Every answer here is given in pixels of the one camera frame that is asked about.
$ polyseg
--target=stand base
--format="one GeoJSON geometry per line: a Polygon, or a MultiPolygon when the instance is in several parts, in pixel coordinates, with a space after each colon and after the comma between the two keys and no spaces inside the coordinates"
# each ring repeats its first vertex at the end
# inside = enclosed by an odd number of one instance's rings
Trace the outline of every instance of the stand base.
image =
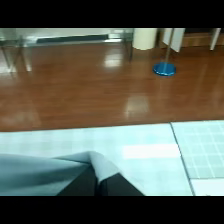
{"type": "Polygon", "coordinates": [[[176,73],[176,67],[173,64],[160,62],[154,65],[153,71],[161,76],[173,76],[176,73]]]}

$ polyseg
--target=brown glossy floor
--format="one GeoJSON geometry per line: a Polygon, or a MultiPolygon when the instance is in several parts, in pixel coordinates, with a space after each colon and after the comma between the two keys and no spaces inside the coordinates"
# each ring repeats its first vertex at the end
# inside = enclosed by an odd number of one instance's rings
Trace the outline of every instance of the brown glossy floor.
{"type": "Polygon", "coordinates": [[[0,74],[0,131],[224,119],[223,47],[172,52],[173,77],[152,72],[163,50],[129,63],[120,43],[25,53],[29,68],[0,74]]]}

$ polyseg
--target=gray cloth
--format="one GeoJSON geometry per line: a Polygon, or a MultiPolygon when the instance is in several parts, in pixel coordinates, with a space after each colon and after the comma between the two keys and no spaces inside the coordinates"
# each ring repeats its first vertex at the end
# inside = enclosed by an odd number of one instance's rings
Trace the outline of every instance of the gray cloth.
{"type": "Polygon", "coordinates": [[[0,195],[55,196],[91,166],[98,183],[119,173],[96,152],[52,159],[0,155],[0,195]]]}

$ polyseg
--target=white cylinder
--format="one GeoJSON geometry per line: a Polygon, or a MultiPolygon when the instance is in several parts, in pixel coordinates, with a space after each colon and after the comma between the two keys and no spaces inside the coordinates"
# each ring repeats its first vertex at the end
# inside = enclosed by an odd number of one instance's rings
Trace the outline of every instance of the white cylinder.
{"type": "Polygon", "coordinates": [[[133,47],[148,50],[155,47],[157,28],[135,28],[133,47]]]}

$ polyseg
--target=black strip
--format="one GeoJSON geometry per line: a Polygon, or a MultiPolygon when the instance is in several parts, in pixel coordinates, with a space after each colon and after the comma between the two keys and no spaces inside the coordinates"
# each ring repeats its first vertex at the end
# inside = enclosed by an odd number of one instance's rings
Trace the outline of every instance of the black strip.
{"type": "Polygon", "coordinates": [[[88,36],[70,36],[70,37],[52,37],[40,38],[37,40],[38,44],[43,43],[61,43],[61,42],[75,42],[75,41],[104,41],[108,40],[108,34],[105,35],[88,35],[88,36]]]}
{"type": "Polygon", "coordinates": [[[189,173],[188,173],[188,170],[187,170],[187,167],[186,167],[184,158],[183,158],[183,156],[182,156],[182,152],[181,152],[180,146],[179,146],[179,144],[178,144],[177,136],[176,136],[176,134],[175,134],[173,125],[172,125],[172,123],[169,123],[169,124],[170,124],[170,126],[171,126],[171,130],[172,130],[172,132],[173,132],[175,142],[177,143],[177,146],[178,146],[179,151],[180,151],[180,158],[181,158],[181,161],[182,161],[182,163],[183,163],[185,173],[186,173],[186,175],[187,175],[187,179],[188,179],[188,182],[189,182],[189,185],[190,185],[190,188],[191,188],[191,192],[192,192],[193,196],[196,196],[196,195],[195,195],[194,188],[193,188],[193,185],[192,185],[192,183],[191,183],[190,175],[189,175],[189,173]]]}

